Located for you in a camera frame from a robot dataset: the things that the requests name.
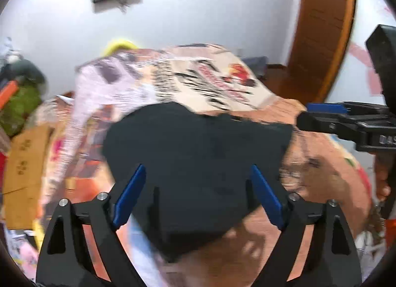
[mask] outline dark fabric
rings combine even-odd
[[[130,176],[136,163],[146,167],[132,214],[160,252],[175,260],[223,235],[259,205],[250,168],[256,164],[266,178],[278,178],[292,129],[156,104],[112,125],[103,155],[115,181]]]

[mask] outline brown door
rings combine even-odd
[[[323,101],[344,57],[355,0],[302,0],[288,77],[279,95]]]

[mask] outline blue gripper pad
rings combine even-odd
[[[116,230],[128,221],[145,183],[146,168],[140,164],[114,206],[113,226]]]
[[[285,225],[282,215],[282,204],[256,165],[251,168],[250,180],[256,197],[264,207],[268,219],[279,230],[282,230]]]
[[[308,103],[306,110],[317,113],[348,114],[348,110],[342,104]]]

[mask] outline orange object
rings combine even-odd
[[[16,80],[12,80],[4,86],[4,88],[0,91],[0,110],[3,109],[4,105],[7,104],[11,96],[16,93],[18,88],[18,82]]]
[[[385,228],[385,240],[387,241],[387,247],[389,248],[396,241],[396,220],[385,220]]]

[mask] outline silver bolt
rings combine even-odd
[[[59,201],[59,205],[61,206],[61,207],[64,207],[66,204],[68,204],[69,203],[69,200],[67,200],[67,199],[62,199],[61,201]]]
[[[297,193],[292,192],[291,194],[289,194],[289,199],[292,201],[297,201],[298,199],[300,199],[300,196]]]
[[[107,198],[107,196],[108,196],[107,192],[101,192],[96,197],[98,198],[98,200],[103,201],[104,199]]]
[[[331,200],[329,201],[329,204],[330,204],[332,207],[335,207],[335,206],[337,205],[337,201],[335,201],[334,199],[331,199]]]

